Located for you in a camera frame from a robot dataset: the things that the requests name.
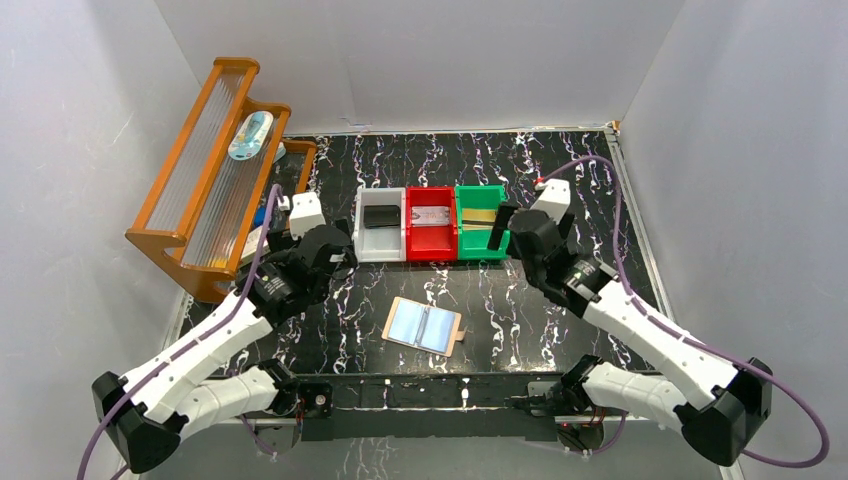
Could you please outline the white plastic bin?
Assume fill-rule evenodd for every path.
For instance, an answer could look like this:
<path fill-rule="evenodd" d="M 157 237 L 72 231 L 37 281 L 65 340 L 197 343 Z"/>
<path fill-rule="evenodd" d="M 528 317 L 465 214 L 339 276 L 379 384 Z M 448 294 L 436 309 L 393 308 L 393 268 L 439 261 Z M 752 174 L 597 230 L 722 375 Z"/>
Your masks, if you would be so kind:
<path fill-rule="evenodd" d="M 393 217 L 388 226 L 369 227 L 373 212 L 368 208 L 386 207 Z M 406 189 L 359 188 L 354 214 L 353 241 L 360 263 L 405 262 Z"/>

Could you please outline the green plastic bin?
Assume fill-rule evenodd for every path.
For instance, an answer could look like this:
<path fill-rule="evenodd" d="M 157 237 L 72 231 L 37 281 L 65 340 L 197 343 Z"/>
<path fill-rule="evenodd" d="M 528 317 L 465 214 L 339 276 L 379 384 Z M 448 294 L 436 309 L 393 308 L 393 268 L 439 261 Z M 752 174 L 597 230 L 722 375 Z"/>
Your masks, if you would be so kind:
<path fill-rule="evenodd" d="M 487 249 L 491 229 L 464 229 L 461 226 L 463 208 L 496 209 L 506 201 L 506 192 L 502 185 L 456 186 L 456 207 L 458 221 L 458 258 L 460 260 L 493 260 L 507 257 L 503 250 Z"/>

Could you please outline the black chip card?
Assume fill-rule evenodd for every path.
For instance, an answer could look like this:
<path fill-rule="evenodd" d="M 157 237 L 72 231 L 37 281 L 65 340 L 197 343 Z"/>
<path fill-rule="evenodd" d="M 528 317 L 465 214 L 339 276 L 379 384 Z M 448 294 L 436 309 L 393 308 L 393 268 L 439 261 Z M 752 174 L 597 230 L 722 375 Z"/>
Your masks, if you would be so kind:
<path fill-rule="evenodd" d="M 366 229 L 400 228 L 402 223 L 399 205 L 366 205 L 363 207 L 363 226 Z"/>

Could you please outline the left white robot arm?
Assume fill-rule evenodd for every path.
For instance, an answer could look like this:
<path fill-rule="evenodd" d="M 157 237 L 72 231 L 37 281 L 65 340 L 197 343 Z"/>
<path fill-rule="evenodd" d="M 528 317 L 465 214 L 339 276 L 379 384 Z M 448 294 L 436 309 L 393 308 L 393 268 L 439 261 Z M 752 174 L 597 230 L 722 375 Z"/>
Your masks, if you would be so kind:
<path fill-rule="evenodd" d="M 296 194 L 289 232 L 249 270 L 203 321 L 143 365 L 107 371 L 92 384 L 99 424 L 84 455 L 108 435 L 126 470 L 141 474 L 167 460 L 201 430 L 253 412 L 324 419 L 332 388 L 299 379 L 268 359 L 224 380 L 212 374 L 248 344 L 322 303 L 339 268 L 356 263 L 345 222 L 326 222 L 314 192 Z"/>

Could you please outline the beige leather card holder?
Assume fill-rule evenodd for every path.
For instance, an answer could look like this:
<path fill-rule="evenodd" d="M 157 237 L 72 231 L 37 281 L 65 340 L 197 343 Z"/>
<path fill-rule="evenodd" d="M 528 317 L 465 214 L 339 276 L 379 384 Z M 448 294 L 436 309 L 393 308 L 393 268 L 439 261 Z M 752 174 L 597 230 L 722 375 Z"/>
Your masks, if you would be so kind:
<path fill-rule="evenodd" d="M 410 299 L 395 297 L 381 335 L 383 340 L 428 353 L 451 357 L 465 339 L 462 316 Z"/>

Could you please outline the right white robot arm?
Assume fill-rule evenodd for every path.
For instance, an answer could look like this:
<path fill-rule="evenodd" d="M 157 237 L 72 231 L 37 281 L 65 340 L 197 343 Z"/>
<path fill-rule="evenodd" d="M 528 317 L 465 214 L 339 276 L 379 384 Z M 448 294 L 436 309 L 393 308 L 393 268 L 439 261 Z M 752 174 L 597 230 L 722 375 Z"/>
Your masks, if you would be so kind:
<path fill-rule="evenodd" d="M 707 460 L 732 465 L 768 418 L 771 387 L 749 369 L 687 344 L 682 329 L 626 292 L 612 266 L 571 250 L 569 204 L 569 185 L 560 180 L 550 181 L 529 208 L 502 202 L 489 243 L 508 235 L 508 253 L 531 286 L 626 343 L 657 372 L 637 374 L 585 355 L 547 392 L 530 394 L 527 408 L 546 406 L 556 415 L 627 411 L 678 432 Z"/>

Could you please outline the red plastic bin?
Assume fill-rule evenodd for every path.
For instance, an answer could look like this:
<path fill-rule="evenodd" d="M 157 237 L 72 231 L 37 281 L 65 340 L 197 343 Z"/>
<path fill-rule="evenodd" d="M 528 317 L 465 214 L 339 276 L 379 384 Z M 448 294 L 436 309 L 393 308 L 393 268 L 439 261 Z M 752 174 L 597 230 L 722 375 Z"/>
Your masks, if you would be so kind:
<path fill-rule="evenodd" d="M 415 220 L 420 209 L 447 210 L 445 220 L 425 225 Z M 406 189 L 406 260 L 408 262 L 453 262 L 458 259 L 456 195 L 453 187 L 408 187 Z"/>

